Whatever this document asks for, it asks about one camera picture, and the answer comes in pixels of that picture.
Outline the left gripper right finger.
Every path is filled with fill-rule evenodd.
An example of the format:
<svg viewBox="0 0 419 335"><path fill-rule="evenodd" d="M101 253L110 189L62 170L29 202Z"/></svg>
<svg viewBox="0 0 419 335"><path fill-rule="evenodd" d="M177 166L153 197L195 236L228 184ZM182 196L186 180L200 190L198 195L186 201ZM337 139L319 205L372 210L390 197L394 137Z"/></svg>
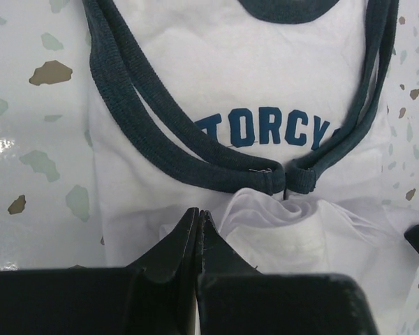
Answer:
<svg viewBox="0 0 419 335"><path fill-rule="evenodd" d="M377 334L364 292L340 274L262 274L202 211L196 240L201 334Z"/></svg>

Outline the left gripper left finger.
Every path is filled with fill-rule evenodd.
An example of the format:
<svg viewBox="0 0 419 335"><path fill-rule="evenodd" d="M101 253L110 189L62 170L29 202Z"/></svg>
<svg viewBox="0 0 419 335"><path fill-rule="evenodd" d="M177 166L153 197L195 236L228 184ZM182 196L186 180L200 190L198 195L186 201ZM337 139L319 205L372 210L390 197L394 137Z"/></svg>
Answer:
<svg viewBox="0 0 419 335"><path fill-rule="evenodd" d="M193 334L198 219L126 267L0 271L0 334Z"/></svg>

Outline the white motorcycle print tank top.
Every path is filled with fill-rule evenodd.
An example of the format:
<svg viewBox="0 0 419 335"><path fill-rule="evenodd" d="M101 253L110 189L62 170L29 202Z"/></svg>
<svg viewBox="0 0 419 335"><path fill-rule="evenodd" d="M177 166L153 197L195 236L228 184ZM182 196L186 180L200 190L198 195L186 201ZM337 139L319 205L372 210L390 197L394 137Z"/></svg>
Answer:
<svg viewBox="0 0 419 335"><path fill-rule="evenodd" d="M354 278L397 334L419 211L380 201L397 1L85 1L108 264L189 207L265 273Z"/></svg>

